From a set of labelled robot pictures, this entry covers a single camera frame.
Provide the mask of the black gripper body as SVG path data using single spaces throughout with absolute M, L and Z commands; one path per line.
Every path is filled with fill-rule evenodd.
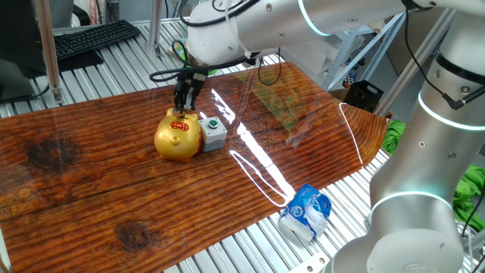
M 174 95 L 176 99 L 186 99 L 190 94 L 191 99 L 196 99 L 199 95 L 208 72 L 206 70 L 183 71 L 177 75 L 177 84 Z

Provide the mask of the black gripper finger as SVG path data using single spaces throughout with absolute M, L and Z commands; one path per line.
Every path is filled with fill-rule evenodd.
M 183 87 L 176 86 L 174 90 L 174 111 L 178 113 L 184 113 L 185 112 L 185 109 L 183 108 L 184 102 L 185 102 L 185 99 L 184 99 Z
M 186 94 L 185 102 L 183 104 L 183 108 L 187 111 L 195 111 L 196 109 L 196 99 L 198 93 L 197 92 L 188 92 Z

